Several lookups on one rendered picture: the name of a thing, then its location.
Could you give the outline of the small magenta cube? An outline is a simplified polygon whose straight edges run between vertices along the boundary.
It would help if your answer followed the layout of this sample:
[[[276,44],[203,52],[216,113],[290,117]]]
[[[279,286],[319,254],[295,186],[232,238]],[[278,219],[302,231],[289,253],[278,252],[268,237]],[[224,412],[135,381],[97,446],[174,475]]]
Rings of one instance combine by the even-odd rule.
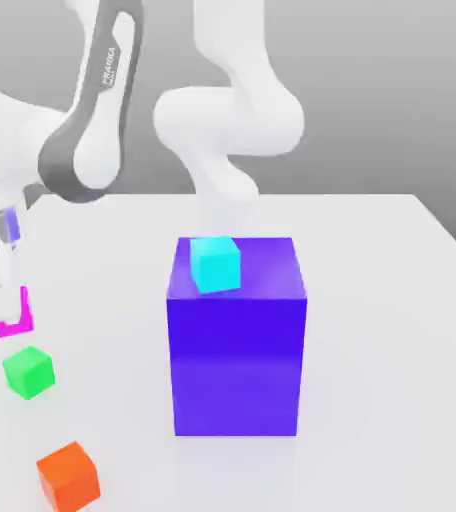
[[[7,324],[0,321],[0,338],[11,337],[34,330],[34,320],[26,286],[20,287],[20,317],[17,323]]]

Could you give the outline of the small green cube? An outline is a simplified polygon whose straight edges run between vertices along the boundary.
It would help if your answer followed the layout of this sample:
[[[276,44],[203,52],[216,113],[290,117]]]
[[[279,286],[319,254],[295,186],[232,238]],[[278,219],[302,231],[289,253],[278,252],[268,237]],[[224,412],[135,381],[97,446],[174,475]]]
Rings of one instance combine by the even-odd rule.
[[[25,400],[30,400],[56,383],[49,354],[27,346],[2,361],[8,386]]]

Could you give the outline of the small orange cube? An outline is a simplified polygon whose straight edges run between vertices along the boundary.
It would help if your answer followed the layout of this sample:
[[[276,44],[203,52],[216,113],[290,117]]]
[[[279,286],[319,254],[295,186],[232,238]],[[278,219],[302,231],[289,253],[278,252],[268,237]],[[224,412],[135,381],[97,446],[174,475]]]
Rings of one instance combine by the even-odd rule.
[[[38,460],[36,466],[54,512],[77,512],[101,495],[96,466],[77,441]]]

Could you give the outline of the small cyan cube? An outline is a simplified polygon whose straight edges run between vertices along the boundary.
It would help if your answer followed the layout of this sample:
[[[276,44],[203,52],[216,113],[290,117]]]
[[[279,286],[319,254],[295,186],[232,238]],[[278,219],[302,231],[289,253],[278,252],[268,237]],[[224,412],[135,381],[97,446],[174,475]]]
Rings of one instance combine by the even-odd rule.
[[[241,252],[229,236],[192,238],[190,272],[201,294],[239,289]]]

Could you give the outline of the large blue box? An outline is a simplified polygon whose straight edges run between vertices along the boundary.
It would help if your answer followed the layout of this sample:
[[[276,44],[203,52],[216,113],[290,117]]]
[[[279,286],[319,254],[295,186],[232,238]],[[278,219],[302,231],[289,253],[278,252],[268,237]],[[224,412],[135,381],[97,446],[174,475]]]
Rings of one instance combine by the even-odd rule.
[[[238,238],[241,286],[199,293],[179,238],[166,297],[178,436],[297,432],[307,293],[290,238]]]

